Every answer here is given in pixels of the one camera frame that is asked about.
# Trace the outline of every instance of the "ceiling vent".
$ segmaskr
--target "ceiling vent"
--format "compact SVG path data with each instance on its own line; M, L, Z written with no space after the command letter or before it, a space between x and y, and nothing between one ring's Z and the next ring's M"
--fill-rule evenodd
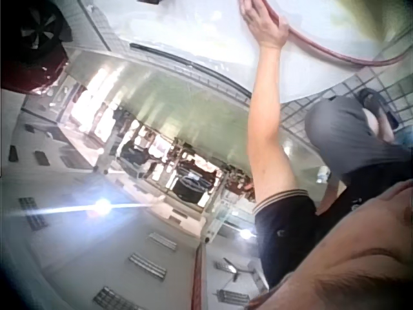
M160 234L153 232L152 234L149 235L148 237L149 240L162 245L164 247L167 247L168 249L170 249L171 251L175 252L176 248L177 248L177 244L171 240L169 240L168 238L161 236Z
M146 259L145 257L139 254L132 254L129 257L129 260L137 265L138 267L142 268L145 272L150 274L151 276L163 281L166 277L166 269L162 268L161 266L156 265L155 263L151 262L150 260Z
M145 310L138 305L113 292L108 287L104 287L93 298L93 302L107 310Z
M235 293L220 289L217 291L219 302L224 302L231 305L247 305L250 297L247 294Z

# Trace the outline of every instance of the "skin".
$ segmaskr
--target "skin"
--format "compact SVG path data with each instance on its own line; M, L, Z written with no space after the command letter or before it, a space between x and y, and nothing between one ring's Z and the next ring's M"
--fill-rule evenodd
M260 46L248 119L248 156L259 203L297 188L288 157L277 143L279 62L288 25L282 19L277 26L262 0L240 0L240 10ZM411 180L396 184L343 218L259 309L322 309L317 279L348 273L412 276L412 186Z

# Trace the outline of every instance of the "red cable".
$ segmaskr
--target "red cable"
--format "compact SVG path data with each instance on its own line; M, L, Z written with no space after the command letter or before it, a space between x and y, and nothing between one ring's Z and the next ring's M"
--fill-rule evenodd
M268 12L270 13L271 19L278 24L279 21L279 16L278 14L272 9L272 7L269 5L267 0L263 0L264 5L267 7ZM307 43L308 45L314 47L316 50L319 50L323 53L326 53L327 55L330 55L334 58L340 59L342 61L346 61L347 63L352 63L354 65L362 65L362 66L370 66L370 67L384 67L384 66L389 66L393 65L394 63L398 63L401 61L412 49L412 45L410 45L403 53L401 53L399 56L396 56L391 59L387 60L365 60L365 59L359 59L359 58L354 58L350 56L346 56L337 52L334 52L326 47L321 46L320 44L310 40L309 38L305 37L304 35L300 34L297 30L293 29L290 27L290 33L294 34L296 37L298 37L300 40L303 42Z

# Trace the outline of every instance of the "thigh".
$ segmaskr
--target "thigh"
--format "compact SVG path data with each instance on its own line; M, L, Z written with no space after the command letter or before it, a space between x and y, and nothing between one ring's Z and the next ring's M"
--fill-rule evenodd
M378 163L405 161L410 156L400 146L376 137L363 107L354 98L320 101L306 115L305 130L332 173L345 183L350 172Z

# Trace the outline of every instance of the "tiled wall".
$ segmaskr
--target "tiled wall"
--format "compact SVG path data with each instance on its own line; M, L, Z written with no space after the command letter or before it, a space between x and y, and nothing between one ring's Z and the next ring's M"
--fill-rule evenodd
M385 49L378 59L389 59L412 42L412 32L406 32ZM390 108L398 116L398 129L413 125L413 51L402 61L387 67L362 68L346 81L326 89L319 94L286 103L282 107L281 119L285 130L295 134L304 142L309 140L304 131L304 117L307 111L323 98L333 96L354 97L362 88L372 88L380 92Z
M87 48L98 51L107 51L104 41L96 31L88 16L84 12L81 0L52 0L62 11L72 29L73 41L65 43L68 47Z

